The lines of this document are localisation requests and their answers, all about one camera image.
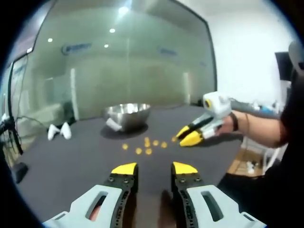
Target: metal bowl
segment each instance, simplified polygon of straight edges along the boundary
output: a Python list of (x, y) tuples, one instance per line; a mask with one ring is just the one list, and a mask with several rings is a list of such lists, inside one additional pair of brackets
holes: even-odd
[(149, 104), (119, 104), (106, 108), (104, 116), (120, 125), (121, 131), (129, 131), (145, 125), (150, 107)]

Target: table surface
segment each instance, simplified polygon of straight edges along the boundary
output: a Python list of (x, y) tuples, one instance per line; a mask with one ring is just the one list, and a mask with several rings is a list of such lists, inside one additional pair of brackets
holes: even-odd
[[(18, 185), (20, 193), (36, 216), (46, 221), (69, 211), (72, 201), (96, 184), (102, 184), (111, 170), (121, 164), (139, 165), (139, 192), (135, 227), (174, 227), (170, 210), (170, 165), (173, 161), (197, 168), (206, 184), (217, 185), (234, 160), (241, 145), (235, 136), (212, 138), (181, 148), (172, 137), (204, 112), (201, 107), (181, 106), (152, 109), (147, 126), (121, 134), (105, 127), (101, 118), (79, 121), (71, 126), (72, 138), (57, 135), (48, 141), (39, 136), (21, 156), (29, 171)], [(166, 142), (167, 148), (151, 146), (145, 154), (144, 138)], [(122, 144), (128, 144), (124, 150)], [(136, 154), (136, 148), (142, 148)]]

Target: blue logo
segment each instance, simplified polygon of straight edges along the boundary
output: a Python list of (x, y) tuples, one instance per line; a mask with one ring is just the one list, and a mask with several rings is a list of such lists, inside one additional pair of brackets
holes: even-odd
[(92, 43), (85, 43), (85, 44), (75, 44), (75, 45), (64, 45), (61, 48), (61, 53), (64, 56), (68, 56), (70, 54), (77, 53), (81, 50), (87, 50), (92, 46)]

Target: person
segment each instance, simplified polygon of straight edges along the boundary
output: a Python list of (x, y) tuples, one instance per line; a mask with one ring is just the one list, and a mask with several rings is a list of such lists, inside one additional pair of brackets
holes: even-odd
[(296, 68), (298, 77), (280, 119), (265, 119), (232, 111), (224, 118), (217, 134), (238, 130), (248, 138), (267, 147), (277, 148), (288, 143), (279, 165), (267, 170), (264, 176), (245, 177), (226, 174), (218, 185), (224, 193), (239, 203), (245, 211), (267, 225), (289, 226), (301, 219), (303, 194), (304, 153), (304, 71)]

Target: black shirt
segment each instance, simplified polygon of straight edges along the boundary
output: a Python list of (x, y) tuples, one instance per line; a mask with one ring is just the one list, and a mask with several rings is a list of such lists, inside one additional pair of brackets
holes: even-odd
[(265, 174), (263, 201), (271, 223), (282, 226), (287, 222), (287, 227), (292, 227), (299, 226), (304, 218), (301, 215), (304, 195), (304, 77), (299, 77), (293, 85), (281, 121), (287, 130), (288, 146), (281, 163)]

